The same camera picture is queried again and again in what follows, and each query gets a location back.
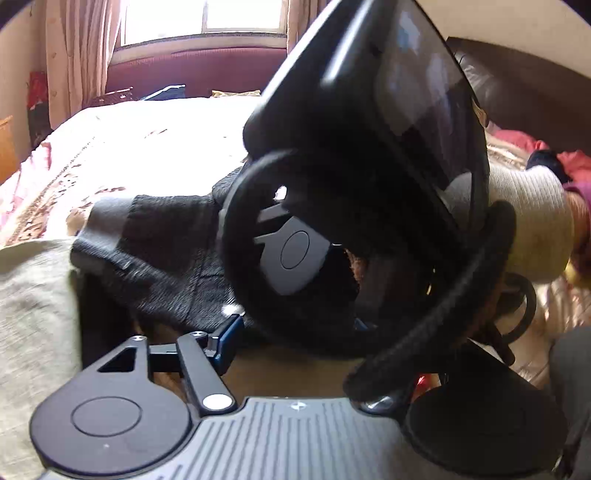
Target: curtain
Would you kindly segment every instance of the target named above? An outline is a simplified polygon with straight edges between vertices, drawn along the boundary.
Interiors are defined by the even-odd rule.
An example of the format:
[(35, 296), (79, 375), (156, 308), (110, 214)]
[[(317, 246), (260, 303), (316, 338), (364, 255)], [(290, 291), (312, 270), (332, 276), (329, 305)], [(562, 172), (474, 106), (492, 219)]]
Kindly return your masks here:
[(289, 0), (287, 8), (287, 53), (312, 25), (330, 0)]
[(49, 118), (57, 128), (105, 93), (122, 0), (47, 0)]

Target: window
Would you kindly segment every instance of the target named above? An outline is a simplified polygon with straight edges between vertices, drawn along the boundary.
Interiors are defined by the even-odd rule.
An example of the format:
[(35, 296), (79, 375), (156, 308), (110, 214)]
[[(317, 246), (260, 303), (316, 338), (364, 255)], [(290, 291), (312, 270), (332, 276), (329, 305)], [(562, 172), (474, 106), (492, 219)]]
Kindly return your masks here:
[(128, 0), (121, 44), (200, 33), (284, 34), (287, 0)]

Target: ribbed gray plate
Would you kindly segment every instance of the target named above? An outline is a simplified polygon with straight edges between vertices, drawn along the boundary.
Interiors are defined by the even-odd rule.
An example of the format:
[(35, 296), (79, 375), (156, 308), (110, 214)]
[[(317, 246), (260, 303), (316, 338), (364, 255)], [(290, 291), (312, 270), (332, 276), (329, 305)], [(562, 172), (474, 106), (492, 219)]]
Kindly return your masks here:
[[(391, 419), (346, 398), (250, 398), (202, 421), (187, 446), (136, 480), (457, 480), (420, 457)], [(43, 480), (63, 479), (47, 472)]]

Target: headboard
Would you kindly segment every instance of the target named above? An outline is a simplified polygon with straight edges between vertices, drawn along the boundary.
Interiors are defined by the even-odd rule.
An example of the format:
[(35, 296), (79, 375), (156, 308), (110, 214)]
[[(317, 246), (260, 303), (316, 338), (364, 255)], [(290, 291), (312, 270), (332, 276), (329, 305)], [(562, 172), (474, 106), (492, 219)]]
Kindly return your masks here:
[(556, 151), (591, 154), (591, 79), (511, 48), (461, 38), (447, 43), (494, 123)]
[(262, 90), (287, 56), (284, 48), (214, 48), (131, 60), (110, 65), (106, 91), (134, 88), (135, 98), (168, 85), (185, 84), (187, 97), (209, 97), (212, 90)]

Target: wall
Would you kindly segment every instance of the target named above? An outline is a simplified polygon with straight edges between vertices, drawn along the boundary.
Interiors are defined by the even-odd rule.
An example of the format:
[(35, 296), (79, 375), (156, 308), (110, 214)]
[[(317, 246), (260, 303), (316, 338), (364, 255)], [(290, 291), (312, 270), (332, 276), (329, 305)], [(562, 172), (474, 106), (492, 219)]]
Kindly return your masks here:
[(44, 0), (35, 0), (0, 30), (0, 119), (12, 119), (12, 135), (20, 160), (31, 152), (27, 120), (29, 72), (45, 69)]
[(591, 27), (560, 0), (418, 0), (444, 38), (515, 48), (591, 77)]

